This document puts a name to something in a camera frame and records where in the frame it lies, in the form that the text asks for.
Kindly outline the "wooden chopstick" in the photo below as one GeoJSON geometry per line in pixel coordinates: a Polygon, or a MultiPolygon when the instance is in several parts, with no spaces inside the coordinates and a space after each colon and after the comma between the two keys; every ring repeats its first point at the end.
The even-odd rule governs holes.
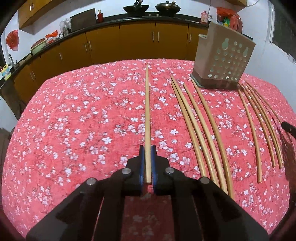
{"type": "Polygon", "coordinates": [[[204,177],[204,176],[207,177],[208,176],[207,171],[206,171],[206,168],[205,168],[205,165],[204,165],[204,161],[202,159],[202,154],[201,154],[201,151],[199,149],[198,140],[197,140],[193,125],[192,125],[191,120],[189,118],[189,115],[188,115],[188,113],[186,111],[184,103],[183,103],[183,101],[182,101],[182,99],[181,99],[181,97],[180,97],[180,95],[179,95],[179,93],[177,91],[177,88],[176,88],[176,86],[175,86],[175,84],[173,83],[172,80],[171,80],[171,86],[172,86],[172,88],[174,90],[175,96],[177,98],[179,107],[181,109],[184,121],[185,121],[187,129],[188,129],[188,133],[189,133],[192,145],[193,145],[193,149],[194,149],[194,153],[195,153],[195,157],[196,157],[196,160],[197,160],[197,165],[198,165],[199,170],[200,170],[201,177],[204,177]]]}
{"type": "Polygon", "coordinates": [[[210,131],[208,129],[208,126],[205,122],[205,119],[203,117],[203,114],[201,113],[196,101],[194,100],[194,97],[192,96],[191,92],[189,91],[187,85],[183,84],[185,90],[186,90],[186,93],[188,94],[189,96],[189,99],[192,103],[192,106],[197,114],[197,117],[201,123],[201,126],[203,128],[203,131],[205,133],[205,137],[207,139],[207,142],[209,144],[209,147],[210,147],[210,150],[211,150],[211,154],[212,154],[212,158],[213,158],[213,161],[215,163],[215,168],[216,168],[216,173],[217,173],[217,176],[218,176],[218,179],[219,179],[219,184],[220,184],[220,187],[222,188],[222,190],[225,192],[225,193],[228,193],[228,189],[227,189],[227,183],[226,183],[226,179],[225,179],[225,176],[224,176],[224,173],[223,173],[223,170],[222,170],[222,166],[221,166],[221,162],[220,162],[220,159],[219,159],[219,156],[218,156],[218,152],[216,150],[216,147],[214,145],[214,142],[212,140],[212,136],[210,134],[210,131]]]}
{"type": "Polygon", "coordinates": [[[257,106],[257,109],[259,110],[262,118],[264,119],[265,125],[268,128],[268,131],[270,133],[274,148],[275,148],[275,152],[277,155],[277,159],[278,159],[278,165],[279,168],[281,169],[283,167],[283,160],[282,160],[282,154],[281,154],[281,150],[278,144],[278,140],[276,138],[275,132],[273,130],[273,127],[271,125],[270,120],[267,117],[266,111],[263,107],[263,105],[259,102],[259,99],[257,98],[257,96],[255,95],[254,91],[251,90],[249,87],[247,87],[246,85],[242,85],[243,89],[249,94],[249,96],[251,97],[251,99],[254,101],[255,105],[257,106]]]}
{"type": "Polygon", "coordinates": [[[173,83],[175,84],[175,86],[177,88],[177,91],[178,91],[178,93],[179,93],[179,95],[180,95],[180,97],[181,97],[181,99],[182,99],[182,101],[184,103],[186,111],[187,111],[187,113],[189,115],[189,118],[191,120],[191,123],[193,125],[194,131],[195,131],[195,134],[196,134],[196,137],[197,137],[197,140],[198,140],[199,149],[200,149],[201,154],[202,154],[202,159],[204,161],[204,165],[207,165],[208,172],[209,172],[209,175],[210,175],[210,179],[215,184],[219,185],[219,179],[218,179],[217,174],[216,174],[216,172],[214,170],[214,165],[213,165],[209,150],[208,150],[207,145],[205,143],[205,140],[204,140],[204,138],[202,136],[202,132],[201,132],[201,130],[200,130],[198,124],[197,124],[195,116],[194,116],[193,112],[191,111],[191,108],[190,108],[184,94],[182,93],[182,90],[180,89],[177,82],[175,81],[175,78],[172,75],[171,75],[171,80],[173,81],[173,83]]]}
{"type": "Polygon", "coordinates": [[[149,67],[145,71],[145,176],[146,183],[152,183],[152,162],[151,162],[151,116],[149,99],[149,67]]]}
{"type": "Polygon", "coordinates": [[[268,150],[269,150],[271,165],[272,165],[273,168],[275,168],[276,167],[276,161],[275,161],[275,157],[274,157],[275,148],[274,148],[270,133],[268,131],[268,128],[265,125],[264,119],[262,118],[259,110],[257,109],[257,106],[255,105],[254,101],[251,99],[249,94],[243,89],[242,84],[239,84],[239,87],[243,91],[243,93],[246,95],[247,99],[249,100],[249,103],[251,104],[251,106],[252,106],[252,108],[253,108],[256,116],[257,116],[257,119],[258,119],[258,121],[260,123],[260,126],[262,128],[262,131],[263,131],[263,134],[264,134],[264,137],[265,137],[265,140],[266,140],[266,144],[267,144],[267,147],[268,147],[268,150]]]}
{"type": "Polygon", "coordinates": [[[214,117],[210,111],[210,108],[201,93],[201,90],[199,89],[199,87],[197,86],[197,84],[193,78],[191,78],[191,81],[196,89],[196,92],[197,92],[199,98],[201,99],[201,102],[203,104],[205,112],[206,112],[208,119],[210,121],[210,124],[212,126],[215,138],[217,140],[217,145],[218,145],[218,148],[219,148],[219,151],[221,154],[221,158],[222,158],[222,164],[223,164],[224,174],[225,174],[225,178],[226,178],[228,194],[232,199],[234,199],[234,187],[233,187],[233,181],[232,181],[232,177],[231,177],[230,165],[229,165],[229,161],[227,158],[226,150],[224,148],[224,144],[222,142],[221,135],[219,133],[219,130],[218,130],[218,127],[217,127],[216,122],[214,120],[214,117]]]}
{"type": "Polygon", "coordinates": [[[261,183],[262,182],[261,156],[260,156],[260,152],[259,152],[259,145],[258,145],[258,140],[257,140],[255,127],[254,127],[253,120],[252,120],[251,114],[249,112],[249,109],[247,107],[247,103],[244,100],[244,97],[243,97],[242,92],[241,92],[240,89],[238,89],[238,94],[239,94],[239,97],[240,97],[240,99],[242,101],[244,109],[246,111],[248,122],[249,122],[249,125],[250,125],[250,128],[251,128],[251,133],[252,133],[252,137],[253,137],[253,146],[254,146],[254,149],[255,149],[255,156],[256,156],[257,183],[261,183]]]}
{"type": "Polygon", "coordinates": [[[271,107],[271,105],[267,102],[267,100],[250,84],[245,80],[246,84],[248,85],[248,87],[250,87],[252,90],[255,91],[255,93],[261,98],[261,100],[269,107],[269,109],[273,112],[273,114],[275,115],[275,117],[278,119],[278,121],[281,123],[281,120],[278,116],[278,114],[273,110],[273,108],[271,107]]]}

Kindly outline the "green pot with lid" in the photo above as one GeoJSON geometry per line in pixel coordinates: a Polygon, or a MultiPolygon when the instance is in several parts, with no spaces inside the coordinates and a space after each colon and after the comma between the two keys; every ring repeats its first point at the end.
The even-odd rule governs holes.
{"type": "Polygon", "coordinates": [[[36,55],[39,51],[41,51],[41,49],[46,46],[46,39],[42,38],[40,40],[38,40],[37,42],[35,42],[31,48],[30,51],[33,55],[36,55]]]}

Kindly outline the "black wok left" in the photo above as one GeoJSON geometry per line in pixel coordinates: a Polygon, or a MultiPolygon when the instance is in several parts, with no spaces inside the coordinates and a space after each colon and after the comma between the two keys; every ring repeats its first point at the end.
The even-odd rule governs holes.
{"type": "Polygon", "coordinates": [[[130,16],[144,16],[148,10],[149,5],[142,4],[143,0],[136,0],[132,6],[124,6],[123,10],[130,16]]]}

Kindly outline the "yellow detergent bottle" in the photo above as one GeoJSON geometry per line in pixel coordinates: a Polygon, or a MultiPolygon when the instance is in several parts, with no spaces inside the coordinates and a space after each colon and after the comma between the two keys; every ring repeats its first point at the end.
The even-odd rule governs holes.
{"type": "Polygon", "coordinates": [[[10,76],[11,76],[10,65],[6,64],[3,67],[2,71],[1,71],[1,74],[3,76],[3,79],[5,81],[7,81],[10,78],[10,76]]]}

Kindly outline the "beige perforated utensil holder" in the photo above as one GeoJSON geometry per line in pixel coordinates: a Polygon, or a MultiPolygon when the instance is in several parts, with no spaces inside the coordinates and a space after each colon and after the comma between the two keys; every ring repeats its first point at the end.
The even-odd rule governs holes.
{"type": "Polygon", "coordinates": [[[236,90],[256,43],[217,23],[209,24],[199,42],[191,74],[200,88],[236,90]]]}

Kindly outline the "pink bottle on counter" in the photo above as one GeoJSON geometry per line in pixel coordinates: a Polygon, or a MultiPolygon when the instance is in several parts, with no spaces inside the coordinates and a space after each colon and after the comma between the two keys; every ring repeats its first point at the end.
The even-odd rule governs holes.
{"type": "Polygon", "coordinates": [[[200,23],[208,24],[208,13],[206,11],[201,12],[200,23]]]}

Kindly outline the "black wok with lid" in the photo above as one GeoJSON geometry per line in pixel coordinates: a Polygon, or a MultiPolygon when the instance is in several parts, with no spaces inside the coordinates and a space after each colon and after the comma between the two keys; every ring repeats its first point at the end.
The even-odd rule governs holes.
{"type": "Polygon", "coordinates": [[[176,1],[158,3],[155,5],[155,8],[161,15],[164,16],[173,16],[181,10],[181,8],[176,4],[176,1]]]}

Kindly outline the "red floral tablecloth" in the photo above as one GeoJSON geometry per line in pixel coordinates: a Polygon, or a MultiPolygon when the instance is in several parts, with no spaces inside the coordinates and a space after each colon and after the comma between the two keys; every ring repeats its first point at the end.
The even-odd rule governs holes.
{"type": "MultiPolygon", "coordinates": [[[[70,71],[48,79],[30,100],[12,135],[3,170],[4,213],[25,236],[48,212],[89,177],[99,180],[123,168],[144,143],[145,71],[149,67],[151,136],[158,154],[190,178],[199,178],[193,145],[171,87],[191,82],[193,63],[181,60],[130,60],[70,71]]],[[[280,120],[295,113],[272,84],[244,74],[280,120]]],[[[268,113],[285,158],[271,165],[260,123],[248,106],[262,166],[257,183],[256,156],[246,111],[237,92],[202,90],[220,132],[233,178],[236,202],[268,232],[288,210],[295,189],[295,140],[268,113]]]]}

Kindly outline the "wooden kitchen cabinets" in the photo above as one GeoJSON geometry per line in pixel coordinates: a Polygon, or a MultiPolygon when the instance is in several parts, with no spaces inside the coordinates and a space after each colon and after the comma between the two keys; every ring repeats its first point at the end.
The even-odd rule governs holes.
{"type": "Polygon", "coordinates": [[[134,59],[194,60],[200,24],[138,22],[98,28],[39,54],[14,78],[18,98],[28,103],[45,80],[92,64],[134,59]]]}
{"type": "Polygon", "coordinates": [[[32,25],[36,20],[65,0],[27,0],[18,10],[20,29],[32,25]]]}

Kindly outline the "red sauce bottle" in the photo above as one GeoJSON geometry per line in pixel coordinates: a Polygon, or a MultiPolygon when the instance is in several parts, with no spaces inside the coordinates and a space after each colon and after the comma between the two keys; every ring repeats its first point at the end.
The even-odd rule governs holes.
{"type": "Polygon", "coordinates": [[[101,12],[100,9],[98,10],[97,18],[99,23],[103,22],[103,13],[101,12]]]}

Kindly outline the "dark cutting board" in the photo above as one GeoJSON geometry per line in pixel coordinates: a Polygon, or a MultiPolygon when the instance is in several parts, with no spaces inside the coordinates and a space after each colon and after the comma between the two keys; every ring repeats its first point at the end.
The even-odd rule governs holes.
{"type": "Polygon", "coordinates": [[[96,24],[96,11],[89,9],[70,18],[71,32],[76,32],[96,24]]]}

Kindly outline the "red white plastic bag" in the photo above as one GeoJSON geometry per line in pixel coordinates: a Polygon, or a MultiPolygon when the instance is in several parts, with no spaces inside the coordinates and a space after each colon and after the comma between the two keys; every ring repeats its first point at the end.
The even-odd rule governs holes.
{"type": "Polygon", "coordinates": [[[55,31],[52,32],[51,34],[47,34],[47,35],[45,36],[46,43],[47,43],[47,44],[50,44],[50,43],[54,42],[54,41],[57,39],[58,35],[59,35],[58,30],[55,30],[55,31]]]}

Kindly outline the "wooden upper kitchen cabinets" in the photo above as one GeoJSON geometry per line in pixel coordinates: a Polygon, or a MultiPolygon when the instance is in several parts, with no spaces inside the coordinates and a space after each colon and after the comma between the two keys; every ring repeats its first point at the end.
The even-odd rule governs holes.
{"type": "Polygon", "coordinates": [[[20,29],[32,25],[36,20],[65,0],[27,0],[18,10],[20,29]]]}

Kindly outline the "wooden lower kitchen cabinets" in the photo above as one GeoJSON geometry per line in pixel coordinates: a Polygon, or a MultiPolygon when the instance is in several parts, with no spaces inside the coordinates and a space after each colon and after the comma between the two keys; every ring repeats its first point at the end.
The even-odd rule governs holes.
{"type": "Polygon", "coordinates": [[[98,28],[39,54],[14,78],[18,98],[28,103],[45,80],[92,64],[134,59],[194,60],[200,24],[138,22],[98,28]]]}

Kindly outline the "clear plastic bag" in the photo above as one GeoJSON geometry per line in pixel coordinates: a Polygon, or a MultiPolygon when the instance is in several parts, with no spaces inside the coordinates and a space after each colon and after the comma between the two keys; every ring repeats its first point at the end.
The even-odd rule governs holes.
{"type": "Polygon", "coordinates": [[[62,20],[60,22],[60,30],[64,36],[67,36],[69,34],[69,31],[71,30],[71,20],[70,19],[62,20]]]}

